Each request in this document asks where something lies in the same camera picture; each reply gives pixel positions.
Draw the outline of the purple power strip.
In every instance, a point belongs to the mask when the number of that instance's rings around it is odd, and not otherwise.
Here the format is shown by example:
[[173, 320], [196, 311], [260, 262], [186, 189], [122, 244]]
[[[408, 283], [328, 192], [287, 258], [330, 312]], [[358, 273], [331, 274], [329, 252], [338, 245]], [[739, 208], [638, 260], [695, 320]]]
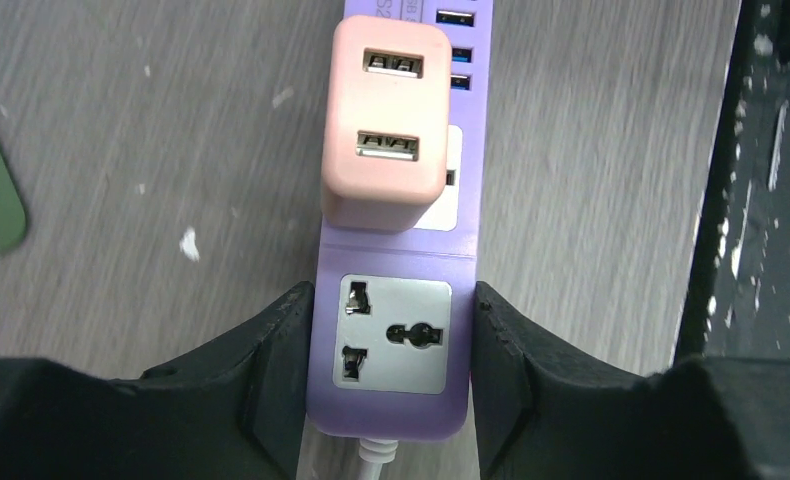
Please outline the purple power strip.
[[446, 185], [410, 229], [322, 222], [306, 410], [329, 435], [440, 441], [469, 398], [493, 4], [349, 1], [353, 15], [428, 24], [452, 45]]

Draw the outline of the pink plug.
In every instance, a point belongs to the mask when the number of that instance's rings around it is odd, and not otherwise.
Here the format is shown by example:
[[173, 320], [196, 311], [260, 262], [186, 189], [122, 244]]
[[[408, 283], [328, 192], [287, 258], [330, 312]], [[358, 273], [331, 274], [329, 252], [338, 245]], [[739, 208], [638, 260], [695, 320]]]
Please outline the pink plug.
[[452, 45], [437, 27], [353, 15], [335, 30], [322, 211], [339, 228], [412, 228], [446, 185]]

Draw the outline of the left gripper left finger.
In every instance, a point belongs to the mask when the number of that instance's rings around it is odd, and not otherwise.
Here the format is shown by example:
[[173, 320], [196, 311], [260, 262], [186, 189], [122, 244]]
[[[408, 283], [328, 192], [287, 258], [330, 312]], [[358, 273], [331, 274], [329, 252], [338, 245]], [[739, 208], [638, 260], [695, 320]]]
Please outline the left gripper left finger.
[[291, 479], [314, 290], [135, 380], [0, 358], [0, 479]]

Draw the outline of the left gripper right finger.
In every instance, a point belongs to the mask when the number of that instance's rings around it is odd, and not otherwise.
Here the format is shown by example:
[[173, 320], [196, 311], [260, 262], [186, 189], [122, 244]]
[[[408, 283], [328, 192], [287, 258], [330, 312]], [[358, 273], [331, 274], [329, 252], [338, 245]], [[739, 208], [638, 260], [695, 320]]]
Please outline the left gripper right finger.
[[481, 282], [471, 379], [485, 479], [790, 479], [790, 362], [692, 357], [639, 376]]

